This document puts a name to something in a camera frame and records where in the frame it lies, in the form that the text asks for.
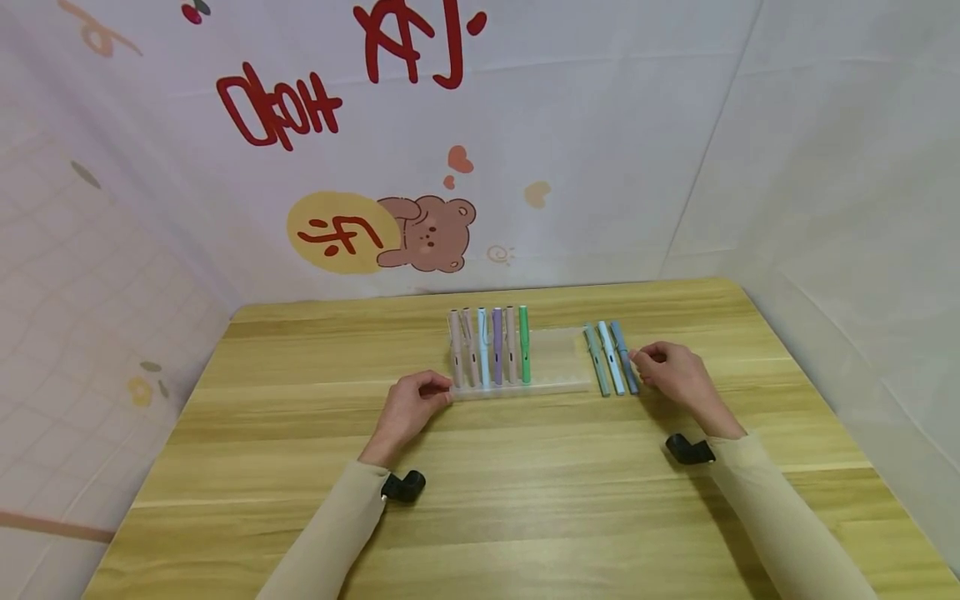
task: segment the red chinese character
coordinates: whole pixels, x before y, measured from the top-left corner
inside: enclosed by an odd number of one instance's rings
[[[350,238],[356,237],[356,231],[344,231],[344,223],[350,223],[352,225],[359,225],[370,236],[370,239],[373,240],[374,244],[380,249],[383,250],[383,242],[380,241],[380,238],[376,235],[376,231],[370,227],[370,224],[367,223],[367,220],[363,217],[343,217],[336,216],[333,217],[333,230],[335,233],[328,233],[327,235],[310,235],[304,233],[303,231],[298,231],[297,236],[304,242],[310,244],[321,244],[323,242],[341,242],[344,245],[344,248],[347,249],[347,252],[350,254],[357,254],[357,250],[353,247],[353,244],[350,242]],[[326,221],[322,219],[310,219],[309,225],[312,228],[326,229],[329,227]],[[340,247],[336,244],[331,244],[327,246],[324,250],[325,256],[336,256],[340,251]]]
[[[396,17],[396,27],[400,31],[400,41],[383,33],[383,19],[392,14]],[[414,50],[413,39],[410,35],[410,25],[413,25],[427,37],[433,37],[433,27],[426,19],[407,6],[406,0],[377,0],[370,13],[362,7],[353,7],[353,16],[367,33],[367,77],[372,84],[380,81],[380,66],[378,55],[380,47],[407,63],[407,76],[411,84],[418,80],[417,61],[420,53]],[[446,46],[450,56],[450,75],[434,75],[433,81],[446,89],[456,89],[464,80],[464,44],[460,33],[460,7],[457,0],[444,0],[444,18],[446,19]],[[478,12],[467,23],[467,33],[478,36],[487,26],[487,14]]]
[[[310,96],[310,88],[303,80],[297,80],[296,89],[289,84],[281,83],[274,85],[273,92],[268,92],[263,88],[260,78],[257,77],[256,71],[249,62],[243,63],[243,73],[243,76],[233,75],[218,80],[217,93],[220,94],[220,100],[224,103],[230,118],[233,119],[233,124],[254,146],[272,146],[279,140],[287,152],[293,152],[294,147],[290,143],[287,129],[303,135],[309,133],[312,127],[313,131],[319,133],[324,130],[325,121],[331,133],[340,130],[333,111],[343,106],[344,101],[336,96],[328,97],[324,83],[316,73],[310,73],[309,77],[313,97]],[[255,136],[244,123],[240,111],[237,110],[230,96],[229,91],[232,87],[239,87],[247,94],[247,99],[256,111],[260,125],[263,126],[263,137]],[[296,118],[291,114],[290,106],[293,106],[297,113]]]

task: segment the cartoon bear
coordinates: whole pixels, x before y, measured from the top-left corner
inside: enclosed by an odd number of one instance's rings
[[[394,216],[400,229],[400,247],[381,252],[381,267],[412,265],[418,271],[456,273],[464,268],[464,252],[470,243],[468,226],[476,219],[473,204],[457,198],[445,202],[437,196],[409,198],[392,196],[377,201]]]

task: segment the grid pattern wallpaper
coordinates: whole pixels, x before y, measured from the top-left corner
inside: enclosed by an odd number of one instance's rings
[[[227,323],[0,90],[0,511],[115,530]],[[0,529],[0,597],[79,594],[103,550]]]

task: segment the mint green pen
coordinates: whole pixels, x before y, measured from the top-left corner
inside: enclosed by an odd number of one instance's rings
[[[587,346],[590,348],[590,359],[593,361],[593,369],[597,371],[597,381],[600,382],[600,396],[607,397],[610,395],[610,387],[607,385],[607,376],[604,374],[603,359],[600,356],[603,354],[600,351],[600,342],[597,341],[596,331],[593,329],[593,323],[587,323],[584,325],[584,333],[587,334]]]
[[[530,383],[530,323],[525,304],[520,305],[520,377]]]

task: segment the pink pen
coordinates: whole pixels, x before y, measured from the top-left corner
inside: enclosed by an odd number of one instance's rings
[[[493,310],[493,383],[503,385],[503,369],[500,354],[503,352],[503,311]]]
[[[464,387],[464,340],[460,330],[460,319],[456,310],[451,310],[447,314],[447,320],[450,323],[450,354],[453,357],[453,385]]]
[[[480,368],[477,365],[477,350],[473,343],[473,320],[470,318],[469,308],[460,311],[460,322],[464,326],[464,331],[467,334],[467,346],[470,348],[470,375],[473,377],[473,387],[479,387]]]
[[[507,359],[510,363],[510,382],[519,383],[520,378],[516,374],[516,311],[512,306],[507,306]]]

